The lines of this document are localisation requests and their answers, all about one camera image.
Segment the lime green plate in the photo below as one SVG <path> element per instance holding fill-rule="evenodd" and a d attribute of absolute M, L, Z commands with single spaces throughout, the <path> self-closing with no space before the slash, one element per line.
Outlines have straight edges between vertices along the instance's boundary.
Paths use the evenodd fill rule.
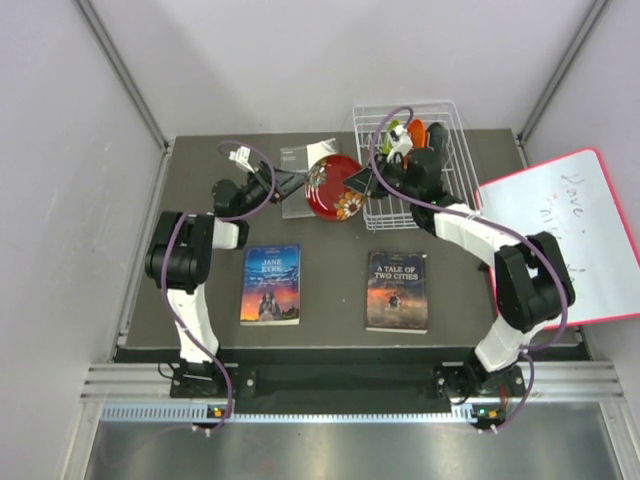
<path fill-rule="evenodd" d="M 400 121 L 397 119 L 392 120 L 387 128 L 387 133 L 385 134 L 384 141 L 382 144 L 382 152 L 385 155 L 388 155 L 394 147 L 394 135 L 395 129 L 400 125 Z"/>

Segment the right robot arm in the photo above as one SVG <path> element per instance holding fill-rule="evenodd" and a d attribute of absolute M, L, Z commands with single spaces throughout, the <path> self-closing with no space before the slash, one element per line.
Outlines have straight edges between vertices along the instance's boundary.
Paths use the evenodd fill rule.
<path fill-rule="evenodd" d="M 461 396 L 498 389 L 532 339 L 558 320 L 568 320 L 575 301 L 557 239 L 542 231 L 523 236 L 488 220 L 444 184 L 440 153 L 430 147 L 406 155 L 377 153 L 344 186 L 365 197 L 393 195 L 408 202 L 416 225 L 481 260 L 494 274 L 497 317 L 462 367 Z"/>

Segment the red floral plate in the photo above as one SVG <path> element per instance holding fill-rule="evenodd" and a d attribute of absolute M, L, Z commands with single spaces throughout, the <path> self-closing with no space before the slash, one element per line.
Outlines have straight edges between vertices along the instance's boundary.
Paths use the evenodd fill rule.
<path fill-rule="evenodd" d="M 354 218 L 364 206 L 362 194 L 343 181 L 358 173 L 360 165 L 351 157 L 332 154 L 316 162 L 307 174 L 304 195 L 312 213 L 328 222 Z"/>

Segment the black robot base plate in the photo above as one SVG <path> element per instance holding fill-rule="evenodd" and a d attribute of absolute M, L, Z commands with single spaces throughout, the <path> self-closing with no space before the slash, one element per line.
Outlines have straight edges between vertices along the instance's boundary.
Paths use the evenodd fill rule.
<path fill-rule="evenodd" d="M 512 367 L 485 382 L 469 377 L 458 365 L 299 364 L 240 365 L 221 373 L 213 366 L 173 370 L 173 398 L 258 399 L 278 393 L 401 392 L 413 398 L 456 399 L 520 396 L 521 369 Z"/>

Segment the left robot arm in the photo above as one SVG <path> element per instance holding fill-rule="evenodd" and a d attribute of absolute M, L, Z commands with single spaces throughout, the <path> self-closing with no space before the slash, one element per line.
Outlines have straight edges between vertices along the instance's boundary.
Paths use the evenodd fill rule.
<path fill-rule="evenodd" d="M 146 253 L 145 273 L 163 292 L 180 341 L 170 392 L 174 398 L 221 398 L 229 393 L 230 377 L 217 357 L 219 340 L 206 302 L 212 252 L 244 248 L 246 218 L 269 202 L 282 202 L 305 183 L 303 173 L 264 161 L 245 170 L 241 186 L 228 179 L 214 183 L 212 212 L 162 212 Z"/>

